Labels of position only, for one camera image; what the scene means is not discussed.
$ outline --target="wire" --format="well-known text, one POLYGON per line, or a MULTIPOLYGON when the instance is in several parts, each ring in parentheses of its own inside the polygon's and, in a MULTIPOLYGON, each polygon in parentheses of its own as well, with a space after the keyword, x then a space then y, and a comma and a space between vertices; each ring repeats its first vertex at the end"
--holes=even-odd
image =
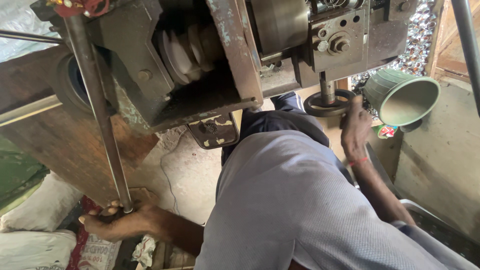
POLYGON ((165 154, 164 156, 162 156, 162 158, 160 159, 160 168, 162 169, 162 172, 163 174, 165 175, 165 177, 167 178, 167 181, 168 181, 168 186, 170 188, 170 193, 172 194, 173 196, 173 211, 175 212, 175 209, 177 210, 177 213, 180 215, 180 211, 179 211, 179 204, 178 204, 178 201, 177 201, 177 197, 175 197, 175 194, 173 194, 173 190, 172 190, 172 183, 170 182, 170 179, 168 178, 168 175, 167 173, 165 172, 165 170, 163 169, 163 158, 168 156, 169 154, 171 154, 176 148, 177 146, 179 145, 180 143, 180 139, 181 139, 181 136, 185 133, 185 131, 187 131, 187 129, 185 129, 184 131, 182 131, 182 133, 180 133, 180 136, 179 136, 179 139, 177 141, 177 144, 175 145, 175 147, 167 154, 165 154))

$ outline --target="metal bar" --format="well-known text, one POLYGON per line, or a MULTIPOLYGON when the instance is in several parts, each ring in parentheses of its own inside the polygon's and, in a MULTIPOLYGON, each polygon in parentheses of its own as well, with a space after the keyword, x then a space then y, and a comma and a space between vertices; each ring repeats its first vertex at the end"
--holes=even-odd
POLYGON ((473 97, 477 104, 477 112, 480 117, 480 53, 472 23, 472 12, 468 0, 452 1, 458 34, 462 43, 465 64, 472 85, 473 97))
POLYGON ((47 37, 43 35, 36 35, 36 34, 29 34, 23 32, 16 32, 10 30, 2 30, 0 29, 0 37, 4 38, 13 38, 13 39, 21 39, 21 40, 28 40, 28 41, 36 41, 36 42, 44 42, 44 43, 53 43, 53 44, 63 44, 63 39, 58 37, 47 37))
POLYGON ((320 73, 320 93, 322 95, 322 103, 325 105, 335 102, 335 86, 334 81, 325 79, 325 71, 320 73))
POLYGON ((125 180, 125 174, 121 165, 117 142, 113 135, 112 122, 107 110, 100 70, 96 63, 92 44, 88 40, 82 15, 65 18, 65 25, 72 42, 73 52, 77 58, 78 67, 82 73, 93 113, 100 127, 100 134, 103 139, 110 169, 112 170, 113 181, 117 187, 120 202, 123 204, 123 211, 129 213, 133 210, 132 200, 130 199, 127 181, 125 180))
POLYGON ((61 102, 56 95, 37 100, 25 106, 0 114, 0 126, 8 125, 60 105, 61 102))

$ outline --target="green cloth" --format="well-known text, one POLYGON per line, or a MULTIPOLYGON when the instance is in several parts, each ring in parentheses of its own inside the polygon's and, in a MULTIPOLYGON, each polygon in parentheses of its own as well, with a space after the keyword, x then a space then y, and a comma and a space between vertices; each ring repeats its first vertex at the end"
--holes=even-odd
POLYGON ((0 209, 31 194, 28 191, 49 173, 45 165, 0 135, 0 209))

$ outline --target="pile of metal rings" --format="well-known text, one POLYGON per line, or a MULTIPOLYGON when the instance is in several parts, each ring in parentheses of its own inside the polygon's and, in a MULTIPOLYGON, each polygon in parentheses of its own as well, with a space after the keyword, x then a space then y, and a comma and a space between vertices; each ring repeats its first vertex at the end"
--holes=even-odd
MULTIPOLYGON (((391 64, 382 67, 401 70, 416 76, 427 76, 425 65, 428 63, 432 35, 437 26, 437 16, 432 13, 436 0, 420 0, 417 12, 410 17, 408 26, 407 50, 391 64)), ((371 70, 352 77, 352 87, 363 86, 377 70, 371 70)))

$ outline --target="man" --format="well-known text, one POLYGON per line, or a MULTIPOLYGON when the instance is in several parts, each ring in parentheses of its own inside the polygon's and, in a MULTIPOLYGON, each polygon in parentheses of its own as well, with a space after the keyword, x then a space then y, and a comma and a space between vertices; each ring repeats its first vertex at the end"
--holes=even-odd
MULTIPOLYGON (((118 241, 151 234, 197 256, 195 269, 478 269, 427 233, 368 161, 371 117, 355 97, 342 146, 361 192, 295 93, 275 111, 245 110, 240 142, 224 148, 205 228, 153 205, 110 224, 80 217, 118 241)), ((118 202, 106 212, 115 213, 118 202)))

